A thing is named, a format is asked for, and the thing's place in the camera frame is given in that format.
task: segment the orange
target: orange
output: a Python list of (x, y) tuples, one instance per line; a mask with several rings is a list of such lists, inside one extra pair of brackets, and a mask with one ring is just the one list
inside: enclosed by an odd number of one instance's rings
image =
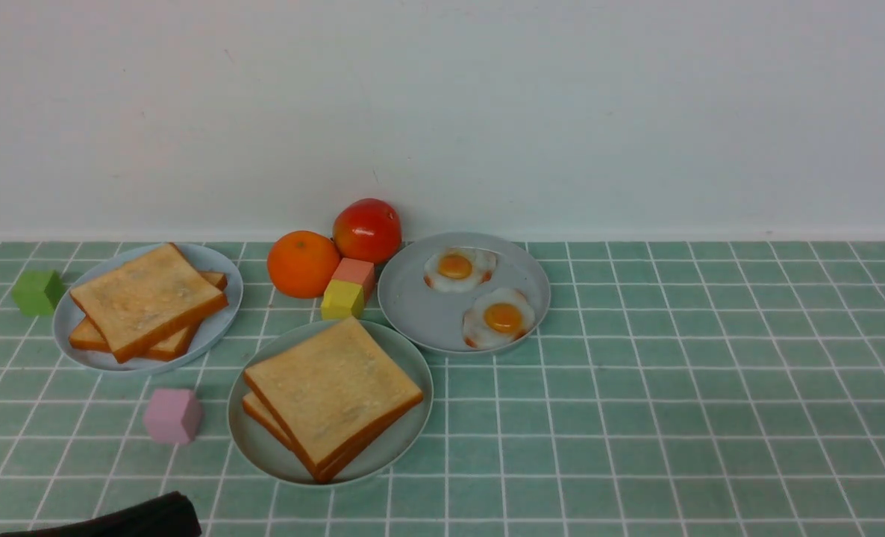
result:
[(333, 241), (313, 231), (293, 231), (280, 238), (266, 256), (269, 281), (293, 298), (323, 296), (340, 264)]

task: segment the white wall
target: white wall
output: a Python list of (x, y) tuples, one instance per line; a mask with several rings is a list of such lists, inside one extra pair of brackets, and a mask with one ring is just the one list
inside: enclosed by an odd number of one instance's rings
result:
[(885, 0), (0, 0), (0, 238), (885, 237)]

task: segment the egg yolk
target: egg yolk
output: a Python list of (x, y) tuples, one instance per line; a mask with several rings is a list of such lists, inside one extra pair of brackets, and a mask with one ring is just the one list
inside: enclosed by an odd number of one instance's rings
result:
[(522, 312), (505, 302), (486, 308), (483, 319), (486, 321), (486, 326), (498, 333), (515, 333), (522, 326)]
[(472, 273), (472, 262), (462, 255), (447, 254), (440, 259), (437, 271), (446, 278), (463, 280), (469, 278)]

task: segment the toy block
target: toy block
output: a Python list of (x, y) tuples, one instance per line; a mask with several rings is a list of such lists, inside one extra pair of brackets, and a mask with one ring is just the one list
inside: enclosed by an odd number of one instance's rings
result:
[(154, 442), (185, 445), (197, 436), (204, 408), (191, 390), (158, 388), (147, 403), (143, 424)]
[(57, 271), (24, 271), (12, 288), (12, 300), (25, 315), (53, 315), (64, 290)]
[(324, 320), (344, 319), (352, 315), (359, 319), (364, 305), (363, 286), (343, 280), (330, 280), (323, 292), (323, 302), (320, 303), (320, 317)]
[(377, 273), (371, 262), (360, 261), (359, 259), (350, 259), (344, 257), (337, 266), (337, 271), (333, 273), (332, 280), (340, 280), (341, 282), (350, 282), (351, 284), (360, 284), (363, 288), (363, 302), (366, 303), (373, 295), (373, 288), (377, 285)]

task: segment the stack of toast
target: stack of toast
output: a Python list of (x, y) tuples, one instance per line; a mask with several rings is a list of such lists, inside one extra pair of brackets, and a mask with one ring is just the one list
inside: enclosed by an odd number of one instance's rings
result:
[(226, 274), (197, 271), (167, 242), (71, 289), (84, 319), (68, 341), (118, 363), (182, 357), (201, 323), (228, 305), (226, 286)]
[(249, 366), (244, 412), (329, 483), (423, 400), (356, 317)]

